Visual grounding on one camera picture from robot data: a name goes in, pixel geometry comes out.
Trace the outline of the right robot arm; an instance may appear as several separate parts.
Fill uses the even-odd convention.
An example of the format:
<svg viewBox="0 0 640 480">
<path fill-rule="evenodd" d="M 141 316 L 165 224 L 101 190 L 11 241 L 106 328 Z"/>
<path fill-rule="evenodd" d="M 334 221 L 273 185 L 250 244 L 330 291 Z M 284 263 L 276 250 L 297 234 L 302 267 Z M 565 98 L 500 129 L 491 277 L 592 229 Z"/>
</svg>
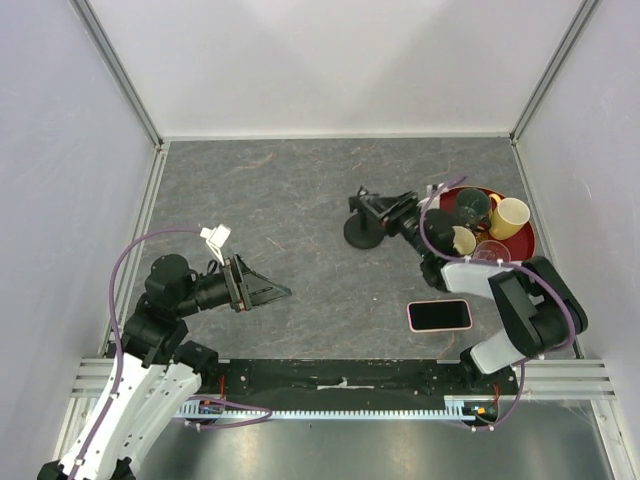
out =
<svg viewBox="0 0 640 480">
<path fill-rule="evenodd" d="M 401 236 L 421 258 L 426 283 L 442 292 L 468 294 L 494 302 L 501 329 L 460 355 L 458 381 L 467 392 L 483 392 L 494 374 L 573 343 L 588 326 L 586 313 L 551 262 L 534 256 L 523 262 L 477 259 L 456 246 L 459 219 L 433 207 L 433 192 L 384 197 L 366 189 L 349 198 L 351 217 L 344 237 L 367 250 L 385 238 Z"/>
</svg>

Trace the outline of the black phone stand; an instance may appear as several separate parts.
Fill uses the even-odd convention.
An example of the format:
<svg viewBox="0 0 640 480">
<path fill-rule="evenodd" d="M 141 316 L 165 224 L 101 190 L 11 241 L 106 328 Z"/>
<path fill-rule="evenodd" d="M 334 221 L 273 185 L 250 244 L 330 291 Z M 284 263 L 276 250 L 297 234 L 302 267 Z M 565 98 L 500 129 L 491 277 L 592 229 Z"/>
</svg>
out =
<svg viewBox="0 0 640 480">
<path fill-rule="evenodd" d="M 354 196 L 348 199 L 349 212 L 351 216 L 345 221 L 343 226 L 343 235 L 345 240 L 352 247 L 359 250 L 369 250 L 377 247 L 385 238 L 386 232 L 383 228 L 361 228 L 360 215 L 357 210 L 359 205 L 357 195 L 362 192 L 369 192 L 364 186 L 361 186 Z"/>
</svg>

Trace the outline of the clear drinking glass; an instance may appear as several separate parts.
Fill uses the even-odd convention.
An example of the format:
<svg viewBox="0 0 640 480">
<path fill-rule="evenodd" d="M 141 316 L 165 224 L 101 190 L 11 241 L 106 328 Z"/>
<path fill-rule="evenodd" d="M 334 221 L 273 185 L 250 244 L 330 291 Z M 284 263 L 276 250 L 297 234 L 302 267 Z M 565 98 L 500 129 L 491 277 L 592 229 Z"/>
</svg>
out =
<svg viewBox="0 0 640 480">
<path fill-rule="evenodd" d="M 473 258 L 477 260 L 509 262 L 511 260 L 511 252 L 503 243 L 489 239 L 480 242 L 476 246 Z"/>
</svg>

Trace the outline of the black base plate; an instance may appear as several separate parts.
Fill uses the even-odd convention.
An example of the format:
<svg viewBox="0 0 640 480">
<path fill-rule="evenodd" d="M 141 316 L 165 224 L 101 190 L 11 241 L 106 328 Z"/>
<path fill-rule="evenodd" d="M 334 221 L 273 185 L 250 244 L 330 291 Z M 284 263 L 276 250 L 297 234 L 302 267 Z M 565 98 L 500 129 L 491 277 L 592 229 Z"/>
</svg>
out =
<svg viewBox="0 0 640 480">
<path fill-rule="evenodd" d="M 514 395 L 503 369 L 470 377 L 458 362 L 436 360 L 232 359 L 205 377 L 201 394 L 274 411 L 391 411 L 444 407 L 446 396 Z"/>
</svg>

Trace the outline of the phone with pink case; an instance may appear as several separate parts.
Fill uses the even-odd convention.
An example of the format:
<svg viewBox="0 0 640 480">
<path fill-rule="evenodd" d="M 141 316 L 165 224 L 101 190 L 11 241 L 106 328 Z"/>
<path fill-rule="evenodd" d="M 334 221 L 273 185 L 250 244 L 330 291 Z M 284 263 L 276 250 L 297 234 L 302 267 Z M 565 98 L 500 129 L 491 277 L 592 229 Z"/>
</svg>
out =
<svg viewBox="0 0 640 480">
<path fill-rule="evenodd" d="M 473 325 L 469 304 L 463 299 L 411 302 L 407 316 L 415 333 L 468 330 Z"/>
</svg>

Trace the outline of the dark green mug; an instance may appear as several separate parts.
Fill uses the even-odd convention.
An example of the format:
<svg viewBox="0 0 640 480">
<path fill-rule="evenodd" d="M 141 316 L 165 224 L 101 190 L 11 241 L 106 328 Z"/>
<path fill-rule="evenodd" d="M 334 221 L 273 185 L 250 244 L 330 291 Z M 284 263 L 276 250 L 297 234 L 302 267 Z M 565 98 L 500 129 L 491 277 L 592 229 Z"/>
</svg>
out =
<svg viewBox="0 0 640 480">
<path fill-rule="evenodd" d="M 482 190 L 464 188 L 456 195 L 454 217 L 465 228 L 487 231 L 491 228 L 491 207 L 491 199 Z"/>
</svg>

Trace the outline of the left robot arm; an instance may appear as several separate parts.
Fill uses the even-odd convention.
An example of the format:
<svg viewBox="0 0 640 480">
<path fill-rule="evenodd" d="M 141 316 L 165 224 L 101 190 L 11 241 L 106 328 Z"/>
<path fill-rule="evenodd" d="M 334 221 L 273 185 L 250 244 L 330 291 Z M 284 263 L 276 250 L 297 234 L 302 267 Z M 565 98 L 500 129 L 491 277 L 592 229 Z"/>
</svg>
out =
<svg viewBox="0 0 640 480">
<path fill-rule="evenodd" d="M 216 388 L 216 351 L 187 340 L 186 317 L 228 305 L 237 313 L 291 296 L 233 254 L 199 274 L 176 254 L 158 258 L 125 322 L 107 384 L 71 449 L 41 479 L 133 479 L 160 434 L 192 396 Z"/>
</svg>

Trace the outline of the yellow mug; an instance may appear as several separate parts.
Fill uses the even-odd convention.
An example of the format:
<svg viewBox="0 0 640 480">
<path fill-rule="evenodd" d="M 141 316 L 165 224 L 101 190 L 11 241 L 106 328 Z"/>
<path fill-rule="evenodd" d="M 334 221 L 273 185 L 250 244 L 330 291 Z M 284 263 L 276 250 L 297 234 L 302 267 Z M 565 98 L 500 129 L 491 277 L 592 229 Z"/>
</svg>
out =
<svg viewBox="0 0 640 480">
<path fill-rule="evenodd" d="M 490 222 L 490 235 L 497 240 L 506 240 L 517 234 L 530 220 L 530 209 L 527 204 L 517 198 L 501 198 L 498 194 L 490 194 L 495 203 Z"/>
</svg>

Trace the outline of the cream white cup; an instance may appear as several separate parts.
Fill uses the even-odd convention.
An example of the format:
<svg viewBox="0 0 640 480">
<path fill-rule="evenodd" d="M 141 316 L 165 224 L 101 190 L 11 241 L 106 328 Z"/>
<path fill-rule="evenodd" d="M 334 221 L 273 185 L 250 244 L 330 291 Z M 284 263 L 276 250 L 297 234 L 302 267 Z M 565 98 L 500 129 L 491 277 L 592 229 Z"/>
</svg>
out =
<svg viewBox="0 0 640 480">
<path fill-rule="evenodd" d="M 475 234 L 462 226 L 454 226 L 453 248 L 462 257 L 472 256 L 477 245 Z"/>
</svg>

